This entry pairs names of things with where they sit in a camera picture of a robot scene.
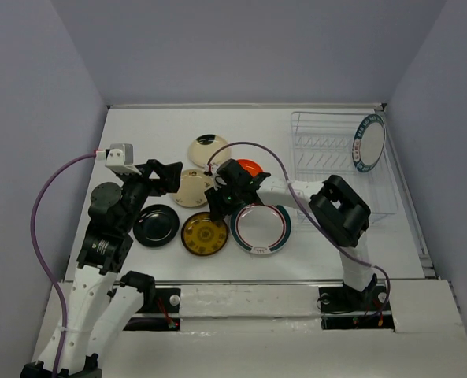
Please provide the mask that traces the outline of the brown yellow patterned plate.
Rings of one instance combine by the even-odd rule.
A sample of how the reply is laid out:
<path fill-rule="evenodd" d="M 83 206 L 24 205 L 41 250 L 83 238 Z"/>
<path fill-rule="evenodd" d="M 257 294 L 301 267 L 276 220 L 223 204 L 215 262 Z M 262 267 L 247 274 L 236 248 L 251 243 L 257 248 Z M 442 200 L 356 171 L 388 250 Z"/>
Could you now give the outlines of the brown yellow patterned plate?
<path fill-rule="evenodd" d="M 209 257 L 224 248 L 229 228 L 224 220 L 212 221 L 209 212 L 195 213 L 184 222 L 180 239 L 187 252 Z"/>

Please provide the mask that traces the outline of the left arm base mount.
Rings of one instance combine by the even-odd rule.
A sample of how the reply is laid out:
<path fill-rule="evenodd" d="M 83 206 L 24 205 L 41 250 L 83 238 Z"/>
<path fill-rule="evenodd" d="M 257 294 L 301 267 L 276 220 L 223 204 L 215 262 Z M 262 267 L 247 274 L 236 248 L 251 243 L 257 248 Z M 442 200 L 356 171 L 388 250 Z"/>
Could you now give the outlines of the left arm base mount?
<path fill-rule="evenodd" d="M 178 332 L 181 326 L 181 289 L 157 287 L 154 299 L 143 306 L 124 326 L 126 332 Z"/>

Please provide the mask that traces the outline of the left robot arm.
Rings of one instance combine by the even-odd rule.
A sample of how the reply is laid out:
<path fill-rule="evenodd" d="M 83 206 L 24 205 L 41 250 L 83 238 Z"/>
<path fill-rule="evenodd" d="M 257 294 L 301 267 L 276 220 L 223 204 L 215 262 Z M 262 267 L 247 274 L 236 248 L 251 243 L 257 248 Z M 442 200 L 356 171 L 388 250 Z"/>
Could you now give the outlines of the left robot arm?
<path fill-rule="evenodd" d="M 146 200 L 176 193 L 183 165 L 155 159 L 130 165 L 123 157 L 108 157 L 106 167 L 122 183 L 100 183 L 91 192 L 90 222 L 69 296 L 52 283 L 61 320 L 37 360 L 22 368 L 22 377 L 100 377 L 129 320 L 154 305 L 154 278 L 133 271 L 122 276 L 120 271 L 133 244 L 130 231 Z"/>

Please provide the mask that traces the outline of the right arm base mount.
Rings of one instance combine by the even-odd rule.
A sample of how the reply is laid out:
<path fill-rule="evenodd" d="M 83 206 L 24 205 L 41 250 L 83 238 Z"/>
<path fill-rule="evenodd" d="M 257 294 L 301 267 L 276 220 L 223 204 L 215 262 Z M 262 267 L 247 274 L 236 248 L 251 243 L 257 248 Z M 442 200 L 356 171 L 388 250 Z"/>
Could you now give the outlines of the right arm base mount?
<path fill-rule="evenodd" d="M 395 330 L 391 307 L 380 312 L 386 297 L 386 287 L 376 287 L 366 302 L 352 303 L 343 287 L 319 288 L 316 306 L 321 312 L 323 330 L 390 329 Z"/>

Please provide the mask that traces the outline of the white plate dark green rim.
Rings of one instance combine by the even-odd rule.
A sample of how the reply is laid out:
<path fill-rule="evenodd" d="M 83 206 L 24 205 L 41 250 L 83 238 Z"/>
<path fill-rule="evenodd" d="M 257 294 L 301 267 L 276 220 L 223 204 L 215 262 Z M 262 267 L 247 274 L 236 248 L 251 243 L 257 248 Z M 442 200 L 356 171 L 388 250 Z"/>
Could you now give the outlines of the white plate dark green rim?
<path fill-rule="evenodd" d="M 384 151 L 386 128 L 383 118 L 369 114 L 359 124 L 352 143 L 352 161 L 358 172 L 370 172 Z"/>

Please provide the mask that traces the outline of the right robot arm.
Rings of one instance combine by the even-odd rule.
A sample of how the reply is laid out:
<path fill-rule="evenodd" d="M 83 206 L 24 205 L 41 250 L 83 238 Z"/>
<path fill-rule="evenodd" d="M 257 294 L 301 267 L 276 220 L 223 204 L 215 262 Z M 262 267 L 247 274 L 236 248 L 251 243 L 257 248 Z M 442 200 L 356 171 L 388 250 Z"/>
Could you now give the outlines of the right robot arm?
<path fill-rule="evenodd" d="M 247 205 L 300 210 L 340 253 L 345 303 L 360 309 L 372 300 L 377 277 L 366 243 L 371 210 L 341 176 L 313 182 L 279 178 L 268 172 L 252 176 L 233 159 L 221 165 L 216 174 L 223 184 L 205 190 L 213 220 Z"/>

